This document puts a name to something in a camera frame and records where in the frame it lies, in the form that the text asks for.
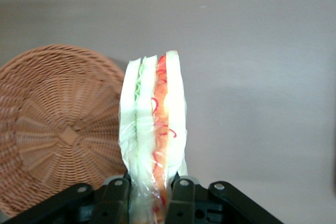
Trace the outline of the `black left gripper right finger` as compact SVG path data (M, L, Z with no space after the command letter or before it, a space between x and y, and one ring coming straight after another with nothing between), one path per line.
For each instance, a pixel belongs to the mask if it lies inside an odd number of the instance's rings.
M206 189L187 178L174 181L167 223L282 223L228 182Z

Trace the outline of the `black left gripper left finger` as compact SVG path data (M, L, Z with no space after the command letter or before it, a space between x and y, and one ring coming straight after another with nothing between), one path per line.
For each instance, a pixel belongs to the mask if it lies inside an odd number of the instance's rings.
M5 223L128 223L130 182L117 177L99 189L72 185Z

